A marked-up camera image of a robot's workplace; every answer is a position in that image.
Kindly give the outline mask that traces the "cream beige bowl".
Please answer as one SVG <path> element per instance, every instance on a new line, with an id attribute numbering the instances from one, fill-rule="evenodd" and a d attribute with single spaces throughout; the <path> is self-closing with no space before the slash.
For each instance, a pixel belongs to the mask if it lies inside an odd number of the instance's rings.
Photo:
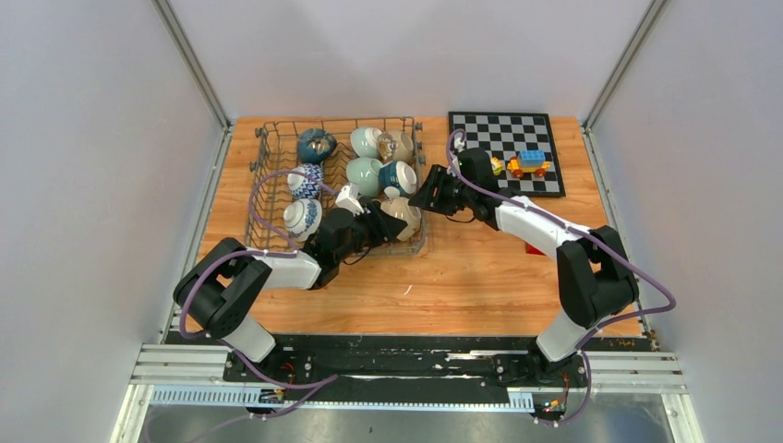
<path id="1" fill-rule="evenodd" d="M 411 207 L 409 205 L 409 198 L 386 198 L 380 203 L 380 207 L 392 217 L 406 222 L 406 227 L 402 229 L 396 237 L 397 241 L 407 241 L 419 232 L 422 222 L 422 212 L 420 208 Z"/>

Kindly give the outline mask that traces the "grey wire dish rack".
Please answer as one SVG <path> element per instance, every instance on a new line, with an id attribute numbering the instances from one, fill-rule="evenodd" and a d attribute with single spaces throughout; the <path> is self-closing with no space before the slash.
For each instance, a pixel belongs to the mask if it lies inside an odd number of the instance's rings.
<path id="1" fill-rule="evenodd" d="M 299 118 L 278 120 L 265 123 L 255 128 L 255 136 L 259 140 L 257 159 L 249 168 L 253 173 L 253 186 L 265 176 L 281 170 L 292 170 L 302 161 L 296 152 L 296 143 L 309 129 L 320 129 L 334 136 L 336 149 L 322 163 L 325 184 L 339 190 L 347 181 L 345 173 L 348 162 L 358 158 L 350 143 L 351 133 L 359 127 L 368 126 L 380 129 L 401 131 L 412 139 L 414 145 L 413 168 L 417 178 L 423 180 L 425 157 L 419 136 L 423 126 L 410 116 L 368 117 L 368 118 Z M 273 177 L 265 181 L 253 195 L 252 206 L 262 220 L 270 223 L 276 229 L 287 234 L 283 222 L 283 210 L 295 199 L 290 194 L 285 175 Z M 426 239 L 426 222 L 413 236 L 403 242 L 384 245 L 370 252 L 370 255 L 415 255 L 423 247 Z M 246 245 L 263 249 L 278 249 L 291 251 L 287 242 L 277 233 L 259 223 L 248 209 L 244 234 Z"/>

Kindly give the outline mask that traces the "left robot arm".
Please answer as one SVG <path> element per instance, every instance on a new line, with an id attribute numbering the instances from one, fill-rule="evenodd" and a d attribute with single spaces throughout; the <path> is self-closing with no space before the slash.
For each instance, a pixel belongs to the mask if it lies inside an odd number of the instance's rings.
<path id="1" fill-rule="evenodd" d="M 396 240 L 406 227 L 406 221 L 371 202 L 359 214 L 329 210 L 295 252 L 257 250 L 226 237 L 180 280 L 173 299 L 206 334 L 243 354 L 257 379 L 271 381 L 281 374 L 283 357 L 273 350 L 273 336 L 250 314 L 260 293 L 320 289 L 347 258 Z"/>

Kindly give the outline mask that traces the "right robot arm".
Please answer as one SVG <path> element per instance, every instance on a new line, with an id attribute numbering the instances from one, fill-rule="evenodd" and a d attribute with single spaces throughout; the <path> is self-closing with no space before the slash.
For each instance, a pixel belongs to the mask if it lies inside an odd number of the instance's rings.
<path id="1" fill-rule="evenodd" d="M 556 263 L 560 311 L 536 337 L 527 360 L 528 375 L 539 385 L 561 377 L 563 360 L 576 353 L 588 332 L 638 299 L 636 279 L 621 263 L 627 256 L 616 230 L 570 223 L 520 190 L 501 187 L 482 149 L 459 152 L 450 166 L 432 166 L 409 203 L 448 216 L 469 209 L 477 220 L 522 239 Z"/>

